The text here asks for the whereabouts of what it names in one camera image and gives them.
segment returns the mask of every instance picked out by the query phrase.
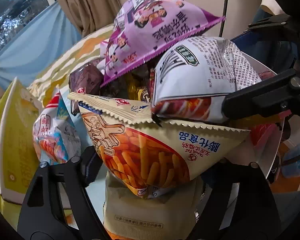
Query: brown wrapper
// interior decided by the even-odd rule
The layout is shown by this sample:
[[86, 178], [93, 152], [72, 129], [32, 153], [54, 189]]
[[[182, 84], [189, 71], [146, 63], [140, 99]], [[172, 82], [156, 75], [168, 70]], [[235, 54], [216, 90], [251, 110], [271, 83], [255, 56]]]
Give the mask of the brown wrapper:
[[[70, 73], [69, 89], [71, 92], [91, 95], [100, 94], [100, 85], [103, 83], [103, 74], [96, 67], [99, 62], [100, 59], [93, 60]], [[79, 113], [78, 104], [73, 101], [71, 101], [71, 113], [75, 116]]]

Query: white snack bag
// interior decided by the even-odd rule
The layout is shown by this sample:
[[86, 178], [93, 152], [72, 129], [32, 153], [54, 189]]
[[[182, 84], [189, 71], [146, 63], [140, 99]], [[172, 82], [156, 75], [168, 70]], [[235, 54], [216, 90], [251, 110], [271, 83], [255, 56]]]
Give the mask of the white snack bag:
[[81, 155], [81, 142], [58, 91], [33, 125], [34, 149], [40, 162], [65, 163]]
[[231, 41], [194, 36], [171, 47], [155, 68], [153, 112], [158, 116], [222, 123], [229, 93], [261, 82]]

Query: cartoon illustration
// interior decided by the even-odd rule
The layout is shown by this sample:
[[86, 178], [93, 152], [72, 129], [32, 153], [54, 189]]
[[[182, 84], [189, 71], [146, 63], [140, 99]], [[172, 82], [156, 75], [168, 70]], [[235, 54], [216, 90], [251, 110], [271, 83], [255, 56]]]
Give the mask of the cartoon illustration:
[[124, 133], [123, 124], [108, 124], [100, 115], [94, 113], [83, 114], [82, 118], [94, 146], [103, 145], [105, 148], [112, 148], [119, 145], [114, 135]]
[[128, 44], [128, 39], [124, 32], [121, 34], [121, 36], [118, 38], [118, 44], [121, 50], [127, 52], [130, 49], [130, 46]]
[[176, 1], [176, 5], [178, 5], [179, 8], [185, 6], [185, 4], [181, 0]]
[[139, 28], [144, 28], [149, 21], [152, 27], [157, 26], [163, 22], [161, 17], [166, 17], [167, 15], [167, 11], [162, 6], [163, 1], [169, 0], [145, 0], [137, 8], [132, 8], [128, 12], [128, 22], [134, 22]]
[[108, 56], [112, 62], [118, 61], [118, 58], [115, 55], [115, 50], [118, 48], [118, 44], [111, 43], [109, 50], [108, 50]]
[[149, 21], [149, 17], [148, 16], [141, 15], [139, 18], [137, 18], [135, 20], [134, 24], [136, 26], [138, 26], [139, 28], [143, 28], [144, 26], [147, 25], [148, 21]]

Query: red logo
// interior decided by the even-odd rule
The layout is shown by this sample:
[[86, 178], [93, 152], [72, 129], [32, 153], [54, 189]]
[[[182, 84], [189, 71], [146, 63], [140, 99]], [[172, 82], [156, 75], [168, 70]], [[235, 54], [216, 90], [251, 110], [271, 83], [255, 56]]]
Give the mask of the red logo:
[[198, 156], [196, 154], [190, 153], [189, 156], [188, 156], [188, 161], [194, 162], [197, 159], [197, 157]]
[[125, 99], [118, 98], [115, 101], [117, 102], [118, 105], [130, 105], [129, 101]]
[[86, 88], [78, 88], [77, 93], [85, 94], [86, 93]]

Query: beige curtain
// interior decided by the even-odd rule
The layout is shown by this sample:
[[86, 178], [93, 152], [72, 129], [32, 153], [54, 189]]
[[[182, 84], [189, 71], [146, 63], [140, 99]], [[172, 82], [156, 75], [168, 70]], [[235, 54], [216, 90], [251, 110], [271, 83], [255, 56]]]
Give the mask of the beige curtain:
[[82, 37], [113, 23], [120, 10], [118, 0], [57, 0]]

